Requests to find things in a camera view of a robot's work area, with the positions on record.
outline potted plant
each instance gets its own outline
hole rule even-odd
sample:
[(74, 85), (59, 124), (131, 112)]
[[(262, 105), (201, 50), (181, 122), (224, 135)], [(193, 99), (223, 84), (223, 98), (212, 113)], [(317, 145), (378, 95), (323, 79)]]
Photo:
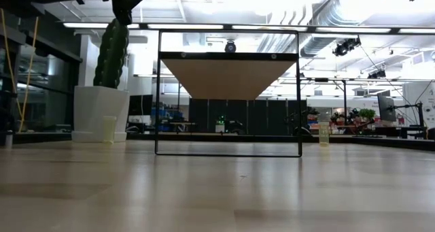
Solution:
[(359, 113), (360, 117), (365, 122), (373, 120), (373, 118), (375, 118), (375, 114), (376, 112), (374, 110), (369, 109), (361, 109)]
[(115, 142), (126, 140), (129, 96), (118, 90), (128, 45), (128, 28), (115, 18), (106, 28), (100, 46), (94, 86), (74, 88), (75, 142), (102, 142), (103, 119), (116, 117)]

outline wooden floor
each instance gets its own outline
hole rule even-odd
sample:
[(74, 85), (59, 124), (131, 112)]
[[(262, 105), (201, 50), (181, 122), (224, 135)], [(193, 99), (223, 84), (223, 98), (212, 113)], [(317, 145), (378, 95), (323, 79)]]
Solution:
[(155, 156), (144, 141), (0, 150), (0, 231), (435, 231), (435, 154), (304, 146), (301, 159)]

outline black cable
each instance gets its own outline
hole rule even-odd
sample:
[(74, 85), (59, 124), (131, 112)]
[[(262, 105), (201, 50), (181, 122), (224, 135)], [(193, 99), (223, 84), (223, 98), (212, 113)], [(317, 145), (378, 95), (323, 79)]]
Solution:
[[(362, 49), (362, 51), (366, 54), (366, 56), (367, 56), (367, 58), (370, 60), (370, 62), (372, 62), (372, 64), (373, 64), (373, 66), (375, 66), (375, 68), (377, 69), (377, 70), (379, 70), (379, 68), (376, 66), (376, 64), (375, 64), (375, 62), (373, 62), (373, 60), (370, 58), (370, 56), (367, 54), (367, 52), (365, 51), (365, 49), (361, 46), (361, 49)], [(406, 99), (404, 96), (403, 96), (403, 94), (401, 93), (401, 92), (399, 92), (399, 90), (387, 79), (387, 78), (385, 78), (386, 80), (387, 80), (387, 82), (394, 88), (394, 90), (396, 91), (396, 92), (398, 92), (399, 93), (399, 95), (400, 96), (402, 96), (402, 98), (410, 105), (411, 103), (408, 101), (408, 99)], [(417, 124), (417, 117), (416, 117), (416, 115), (415, 115), (415, 110), (414, 110), (414, 108), (413, 107), (411, 107), (411, 109), (413, 110), (413, 114), (414, 114), (414, 118), (415, 118), (415, 122), (416, 122), (416, 124)]]
[(417, 104), (418, 100), (421, 98), (421, 96), (423, 96), (423, 94), (426, 92), (426, 90), (429, 88), (430, 84), (433, 82), (433, 80), (430, 80), (430, 82), (428, 83), (428, 85), (426, 86), (426, 88), (423, 90), (423, 92), (421, 92), (420, 96), (417, 98), (417, 100), (415, 101), (414, 104)]

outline camera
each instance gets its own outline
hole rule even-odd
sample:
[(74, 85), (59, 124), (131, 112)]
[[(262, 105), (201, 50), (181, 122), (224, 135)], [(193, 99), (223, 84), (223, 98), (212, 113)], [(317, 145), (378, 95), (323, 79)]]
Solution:
[(225, 52), (236, 52), (236, 44), (234, 41), (227, 41), (225, 45)]

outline ceiling light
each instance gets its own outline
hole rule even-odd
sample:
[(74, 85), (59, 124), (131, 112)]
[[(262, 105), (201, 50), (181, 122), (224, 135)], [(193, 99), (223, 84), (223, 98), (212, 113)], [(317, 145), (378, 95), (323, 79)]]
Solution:
[(387, 74), (385, 70), (378, 69), (375, 72), (369, 73), (367, 79), (378, 79), (378, 78), (386, 78)]
[[(143, 77), (143, 78), (156, 78), (157, 75), (151, 74), (151, 75), (142, 75), (142, 74), (135, 74), (134, 77)], [(160, 75), (160, 78), (175, 78), (173, 75)]]
[(346, 35), (346, 34), (312, 34), (313, 37), (320, 38), (358, 38), (357, 35)]
[(337, 47), (332, 51), (335, 56), (345, 56), (348, 52), (361, 46), (360, 38), (346, 39), (343, 42), (337, 43)]
[(435, 29), (400, 29), (399, 33), (435, 34)]
[(223, 29), (220, 24), (149, 24), (149, 29)]
[[(67, 28), (74, 29), (106, 29), (107, 23), (67, 22), (63, 23)], [(139, 29), (139, 24), (127, 25), (129, 29)]]
[(361, 27), (317, 27), (316, 32), (329, 33), (389, 33), (390, 28), (361, 28)]
[(127, 25), (127, 27), (129, 29), (138, 29), (139, 28), (139, 24), (129, 24), (129, 25)]
[(223, 37), (207, 37), (205, 39), (206, 42), (226, 42), (226, 38)]
[(289, 27), (289, 26), (261, 26), (261, 25), (233, 25), (232, 29), (264, 29), (272, 31), (307, 31), (306, 27)]
[[(162, 95), (178, 95), (178, 93), (162, 93)], [(180, 95), (190, 96), (188, 93), (180, 93)]]

